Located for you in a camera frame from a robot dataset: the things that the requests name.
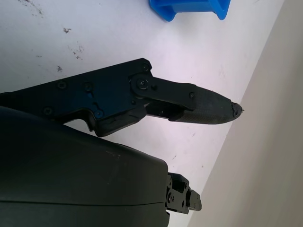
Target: blue object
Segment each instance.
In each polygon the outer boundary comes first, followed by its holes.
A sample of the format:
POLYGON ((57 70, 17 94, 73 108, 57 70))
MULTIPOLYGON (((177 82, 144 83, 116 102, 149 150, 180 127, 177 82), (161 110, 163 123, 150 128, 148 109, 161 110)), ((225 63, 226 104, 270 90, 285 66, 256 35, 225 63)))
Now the blue object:
POLYGON ((214 12, 220 20, 227 15, 231 0, 150 0, 150 6, 165 20, 172 21, 177 13, 214 12))

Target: screw head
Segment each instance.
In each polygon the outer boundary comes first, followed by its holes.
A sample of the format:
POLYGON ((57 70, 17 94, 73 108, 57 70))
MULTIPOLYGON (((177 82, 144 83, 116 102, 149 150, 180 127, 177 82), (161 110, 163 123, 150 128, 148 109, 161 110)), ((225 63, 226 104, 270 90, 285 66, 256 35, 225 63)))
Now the screw head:
POLYGON ((144 63, 144 64, 142 65, 142 70, 143 70, 144 72, 147 72, 148 70, 150 70, 150 67, 148 66, 148 64, 144 63))
POLYGON ((172 196, 171 196, 171 193, 168 194, 168 202, 170 203, 172 200, 172 196))
POLYGON ((93 90, 93 85, 89 82, 84 83, 84 90, 92 91, 93 90))
POLYGON ((102 110, 96 110, 96 111, 94 112, 94 116, 95 116, 96 119, 102 118, 103 115, 104 115, 104 114, 103 114, 103 111, 102 111, 102 110))
POLYGON ((57 87, 61 90, 63 89, 66 89, 67 88, 67 83, 63 80, 60 80, 58 83, 57 83, 57 87))
POLYGON ((138 79, 137 87, 141 90, 146 90, 148 88, 148 81, 146 79, 138 79))
POLYGON ((43 108, 43 114, 46 116, 53 114, 53 109, 49 106, 43 108))
POLYGON ((194 99, 196 97, 194 92, 189 93, 189 98, 194 99))

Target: black plastic cover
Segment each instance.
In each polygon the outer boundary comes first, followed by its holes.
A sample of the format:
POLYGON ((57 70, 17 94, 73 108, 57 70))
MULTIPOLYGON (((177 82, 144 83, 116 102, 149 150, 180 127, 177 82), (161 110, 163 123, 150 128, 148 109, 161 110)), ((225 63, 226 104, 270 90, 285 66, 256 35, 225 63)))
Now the black plastic cover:
POLYGON ((166 163, 0 107, 0 226, 166 227, 166 163))

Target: white table surface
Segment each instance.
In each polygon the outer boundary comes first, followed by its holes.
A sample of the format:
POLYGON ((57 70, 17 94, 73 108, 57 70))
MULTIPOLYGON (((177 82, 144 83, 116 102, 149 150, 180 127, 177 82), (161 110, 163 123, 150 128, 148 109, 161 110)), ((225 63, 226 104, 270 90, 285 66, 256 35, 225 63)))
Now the white table surface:
MULTIPOLYGON (((155 77, 241 102, 284 0, 232 0, 224 21, 187 13, 169 23, 147 0, 29 1, 0 1, 0 93, 144 57, 155 77)), ((82 121, 68 125, 89 133, 82 121)), ((106 139, 164 159, 201 193, 230 126, 145 117, 106 139)), ((169 226, 191 214, 171 212, 169 226)))

